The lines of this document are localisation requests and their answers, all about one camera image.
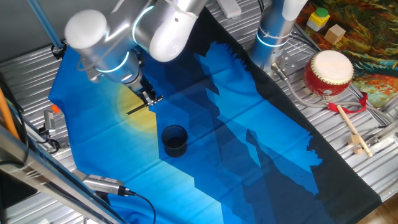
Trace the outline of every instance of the colorful cloth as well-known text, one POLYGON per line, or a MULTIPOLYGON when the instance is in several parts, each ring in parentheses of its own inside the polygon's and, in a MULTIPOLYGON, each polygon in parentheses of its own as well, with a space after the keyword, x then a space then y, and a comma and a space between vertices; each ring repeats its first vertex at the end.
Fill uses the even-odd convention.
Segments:
POLYGON ((297 23, 322 50, 337 50, 354 64, 354 85, 375 107, 398 93, 398 2, 395 0, 309 0, 297 23), (318 7, 329 11, 326 26, 315 32, 306 23, 318 7), (324 39, 338 24, 346 34, 335 45, 324 39))
MULTIPOLYGON (((354 223, 381 204, 207 9, 175 60, 143 57, 164 96, 149 110, 126 116, 140 99, 91 83, 71 48, 50 100, 65 113, 77 168, 147 197, 156 223, 354 223), (160 140, 173 124, 188 133, 179 158, 160 140)), ((129 222, 152 222, 141 198, 109 200, 129 222)))

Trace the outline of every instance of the robotic arm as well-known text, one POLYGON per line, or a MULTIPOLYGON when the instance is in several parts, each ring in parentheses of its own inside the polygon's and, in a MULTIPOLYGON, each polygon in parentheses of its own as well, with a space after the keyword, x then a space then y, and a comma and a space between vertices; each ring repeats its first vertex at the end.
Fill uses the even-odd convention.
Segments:
POLYGON ((113 82, 125 84, 144 102, 132 111, 135 112, 156 104, 162 97, 156 97, 142 74, 134 47, 139 45, 160 62, 173 60, 187 43, 206 2, 120 0, 108 16, 96 10, 75 14, 67 23, 65 38, 81 55, 85 67, 78 69, 85 70, 91 81, 98 82, 98 75, 103 74, 113 82))
POLYGON ((285 44, 306 2, 272 0, 272 4, 264 9, 249 56, 266 73, 272 73, 272 64, 280 64, 285 44))

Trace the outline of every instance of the wooden block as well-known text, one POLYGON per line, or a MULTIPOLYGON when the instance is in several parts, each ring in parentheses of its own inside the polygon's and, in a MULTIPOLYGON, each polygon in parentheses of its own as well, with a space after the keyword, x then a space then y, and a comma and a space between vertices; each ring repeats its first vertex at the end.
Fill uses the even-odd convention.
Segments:
POLYGON ((325 40, 327 40, 332 45, 335 45, 341 40, 341 38, 343 38, 345 33, 346 31, 336 24, 328 30, 325 35, 325 40))
POLYGON ((348 145, 350 146, 356 146, 357 144, 361 143, 361 137, 357 134, 352 134, 348 139, 347 139, 348 145))
POLYGON ((360 147, 360 146, 356 146, 355 148, 354 148, 354 153, 355 154, 361 154, 363 152, 363 149, 362 149, 362 147, 360 147))

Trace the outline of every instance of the black cup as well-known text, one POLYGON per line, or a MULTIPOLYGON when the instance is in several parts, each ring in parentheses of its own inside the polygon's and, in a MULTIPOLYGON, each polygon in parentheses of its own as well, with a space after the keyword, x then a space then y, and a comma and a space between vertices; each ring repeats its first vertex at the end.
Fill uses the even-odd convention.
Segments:
POLYGON ((187 131, 179 125, 171 125, 164 129, 162 142, 164 150, 170 157, 180 157, 187 151, 187 131))

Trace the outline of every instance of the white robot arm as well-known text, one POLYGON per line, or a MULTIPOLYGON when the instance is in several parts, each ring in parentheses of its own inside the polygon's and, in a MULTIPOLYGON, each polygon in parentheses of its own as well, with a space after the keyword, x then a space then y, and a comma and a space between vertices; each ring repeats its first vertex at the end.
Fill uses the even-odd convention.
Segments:
POLYGON ((93 67, 108 79, 125 84, 143 100, 141 109, 161 96, 156 97, 132 49, 139 45, 160 62, 173 60, 187 43, 206 2, 120 0, 108 16, 95 10, 75 14, 67 23, 65 38, 86 65, 79 70, 93 67))

